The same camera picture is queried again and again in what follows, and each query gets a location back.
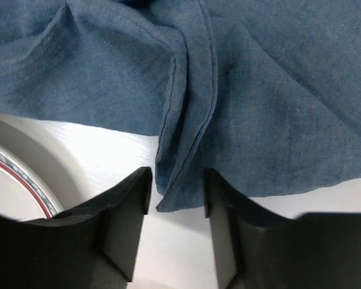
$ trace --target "denim cloth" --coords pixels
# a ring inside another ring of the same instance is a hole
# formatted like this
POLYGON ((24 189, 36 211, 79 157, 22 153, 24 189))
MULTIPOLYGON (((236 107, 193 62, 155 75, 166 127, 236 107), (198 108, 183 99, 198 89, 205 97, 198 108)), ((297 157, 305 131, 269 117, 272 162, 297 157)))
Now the denim cloth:
POLYGON ((361 178, 361 0, 0 0, 0 113, 159 135, 159 211, 361 178))

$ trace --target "seam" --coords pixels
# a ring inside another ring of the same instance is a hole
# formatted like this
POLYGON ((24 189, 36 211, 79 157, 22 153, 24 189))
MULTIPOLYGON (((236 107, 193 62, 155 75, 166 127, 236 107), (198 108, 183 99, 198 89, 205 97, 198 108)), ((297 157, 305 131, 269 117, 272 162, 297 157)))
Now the seam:
POLYGON ((175 75, 175 71, 176 71, 176 57, 172 56, 172 61, 171 62, 173 62, 173 71, 171 73, 171 90, 170 90, 170 96, 169 96, 169 99, 168 99, 168 108, 167 108, 167 111, 165 112, 165 115, 164 115, 163 126, 162 126, 162 128, 161 128, 161 130, 159 132, 158 143, 161 142, 165 126, 167 126, 167 118, 168 118, 168 114, 170 112, 171 103, 172 103, 171 100, 172 100, 173 92, 174 92, 174 79, 175 79, 174 75, 175 75))
MULTIPOLYGON (((212 45, 212 31, 211 31, 211 28, 209 27, 207 21, 206 21, 206 13, 204 12, 203 8, 202 8, 202 5, 200 3, 200 1, 196 1, 198 3, 198 6, 199 6, 199 10, 202 12, 202 15, 203 15, 203 22, 205 24, 205 28, 206 28, 206 31, 207 31, 207 35, 208 35, 208 39, 209 39, 209 46, 210 46, 210 56, 211 56, 211 60, 213 59, 213 56, 214 56, 214 47, 212 45)), ((186 163, 190 162, 190 154, 191 154, 191 151, 194 149, 195 147, 195 143, 197 142, 197 140, 200 138, 200 133, 202 131, 202 129, 204 129, 206 127, 206 124, 207 122, 209 121, 209 119, 211 118, 211 115, 212 115, 212 111, 213 109, 215 108, 215 106, 213 105, 213 100, 215 99, 214 97, 214 90, 216 91, 216 81, 215 81, 215 78, 214 78, 214 75, 217 74, 216 70, 217 68, 215 67, 214 68, 214 65, 212 65, 211 63, 211 70, 212 70, 212 90, 213 90, 213 95, 212 95, 212 98, 211 98, 211 105, 210 105, 210 110, 209 110, 209 113, 208 113, 208 116, 206 117, 206 119, 204 120, 204 122, 202 123, 201 127, 199 128, 199 131, 197 133, 197 137, 194 139, 187 155, 186 155, 186 160, 183 162, 183 164, 181 165, 180 167, 180 170, 178 172, 178 174, 175 176, 174 178, 174 181, 171 183, 171 185, 169 186, 169 188, 167 189, 167 192, 171 191, 171 189, 174 187, 174 184, 176 183, 177 179, 179 178, 179 175, 184 171, 184 167, 186 165, 186 163)))

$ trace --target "crease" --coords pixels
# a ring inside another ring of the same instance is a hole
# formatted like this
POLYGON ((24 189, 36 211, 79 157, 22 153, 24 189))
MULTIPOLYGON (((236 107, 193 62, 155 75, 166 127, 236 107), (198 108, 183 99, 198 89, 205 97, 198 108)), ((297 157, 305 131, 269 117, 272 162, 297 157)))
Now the crease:
MULTIPOLYGON (((58 23, 58 21, 61 19, 62 15, 66 12, 67 10, 67 6, 63 5, 59 8, 59 10, 57 11, 56 15, 54 16, 54 18, 52 19, 52 21, 48 24, 48 26, 46 27, 46 29, 40 33, 37 37, 37 39, 35 40, 35 42, 33 43, 33 45, 30 47, 30 49, 27 51, 26 54, 20 56, 20 57, 14 57, 14 58, 9 58, 3 62, 0 62, 0 67, 1 66, 5 66, 8 64, 13 64, 15 62, 24 62, 27 60, 27 58, 31 57, 33 53, 36 54, 35 59, 33 59, 32 63, 35 62, 36 60, 40 59, 41 57, 44 56, 43 53, 37 53, 37 48, 43 43, 43 41, 45 40, 46 36, 55 28, 56 24, 58 23)), ((2 70, 1 76, 6 76, 8 74, 12 74, 13 71, 12 70, 2 70)))
POLYGON ((290 71, 286 70, 283 66, 281 66, 275 58, 273 58, 259 43, 258 41, 250 34, 250 32, 247 30, 247 28, 240 22, 240 24, 246 29, 247 33, 249 34, 249 36, 254 40, 255 43, 257 43, 258 47, 260 47, 262 49, 262 51, 265 52, 265 54, 270 57, 270 59, 273 60, 274 63, 276 63, 278 65, 279 68, 281 68, 294 82, 296 82, 300 87, 302 87, 305 91, 307 91, 308 93, 310 93, 315 99, 317 99, 320 103, 322 103, 322 105, 324 107, 326 107, 326 109, 328 109, 332 115, 334 115, 337 119, 339 119, 349 130, 351 130, 353 132, 353 134, 357 135, 360 139, 361 139, 361 134, 359 134, 357 131, 355 131, 353 129, 352 126, 350 126, 349 124, 347 124, 345 122, 345 120, 339 116, 336 112, 334 112, 329 105, 327 105, 323 99, 321 99, 320 96, 317 95, 317 93, 315 93, 315 89, 311 88, 309 85, 302 83, 302 81, 299 81, 296 76, 294 76, 290 71))

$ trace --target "red stripe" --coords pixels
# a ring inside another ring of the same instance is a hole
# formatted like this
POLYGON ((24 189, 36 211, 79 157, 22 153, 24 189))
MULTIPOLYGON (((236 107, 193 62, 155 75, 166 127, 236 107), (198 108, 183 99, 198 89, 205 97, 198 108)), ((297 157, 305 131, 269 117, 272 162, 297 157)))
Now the red stripe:
POLYGON ((28 185, 14 170, 12 170, 10 167, 7 167, 5 164, 0 162, 0 168, 8 172, 11 176, 13 176, 15 179, 17 179, 34 197, 40 208, 43 210, 44 214, 46 215, 47 219, 52 218, 51 213, 49 212, 47 206, 43 203, 43 201, 40 199, 36 191, 28 185))

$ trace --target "chambray shirt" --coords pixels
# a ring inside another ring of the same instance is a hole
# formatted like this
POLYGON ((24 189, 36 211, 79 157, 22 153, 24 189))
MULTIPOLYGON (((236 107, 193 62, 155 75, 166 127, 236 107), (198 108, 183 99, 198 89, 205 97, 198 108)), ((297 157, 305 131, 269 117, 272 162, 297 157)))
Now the chambray shirt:
POLYGON ((0 113, 158 135, 159 211, 361 178, 361 0, 0 0, 0 113))

